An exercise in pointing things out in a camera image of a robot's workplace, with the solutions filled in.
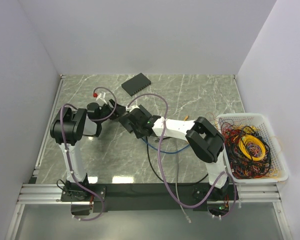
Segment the black network switch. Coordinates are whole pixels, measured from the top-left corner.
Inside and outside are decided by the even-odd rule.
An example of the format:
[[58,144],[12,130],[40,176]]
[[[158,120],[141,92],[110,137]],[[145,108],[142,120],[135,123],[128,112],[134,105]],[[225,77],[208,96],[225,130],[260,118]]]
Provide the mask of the black network switch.
[[118,121],[130,134],[134,131],[134,123],[129,113],[121,116]]

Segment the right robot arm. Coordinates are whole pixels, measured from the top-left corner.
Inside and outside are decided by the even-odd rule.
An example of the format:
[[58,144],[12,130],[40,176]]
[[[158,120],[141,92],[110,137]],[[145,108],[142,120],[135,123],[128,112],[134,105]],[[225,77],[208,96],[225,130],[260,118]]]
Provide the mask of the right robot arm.
[[126,108],[128,125],[138,139],[170,137],[188,142],[195,155],[205,163],[210,195],[220,200],[228,193],[229,181],[222,156],[225,138],[204,117],[196,120],[173,120],[146,113],[134,105]]

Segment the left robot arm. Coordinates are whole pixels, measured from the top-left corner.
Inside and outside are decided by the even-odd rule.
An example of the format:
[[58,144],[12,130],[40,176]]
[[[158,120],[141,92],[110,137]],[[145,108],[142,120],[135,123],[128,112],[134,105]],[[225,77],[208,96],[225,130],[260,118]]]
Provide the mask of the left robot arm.
[[61,107],[50,126],[50,136],[62,150],[66,165],[65,191],[72,192],[79,201],[90,197],[88,174],[83,166],[80,141],[83,137],[97,138],[102,123],[116,120],[126,113],[126,107],[110,99],[103,104],[89,103],[86,108],[76,109],[71,104]]

